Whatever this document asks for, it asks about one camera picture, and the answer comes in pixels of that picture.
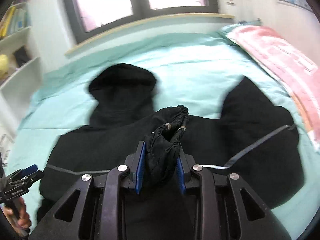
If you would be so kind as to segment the person's left hand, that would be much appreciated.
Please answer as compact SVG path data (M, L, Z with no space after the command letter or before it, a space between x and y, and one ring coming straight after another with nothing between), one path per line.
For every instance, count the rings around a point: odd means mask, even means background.
M26 211L26 205L24 199L22 197L19 198L20 202L20 210L19 210L19 219L16 222L12 221L12 217L14 217L14 212L11 208L7 206L3 206L2 210L7 217L7 220L10 222L11 226L15 229L16 232L20 232L21 230L27 230L31 226L31 220L29 214Z

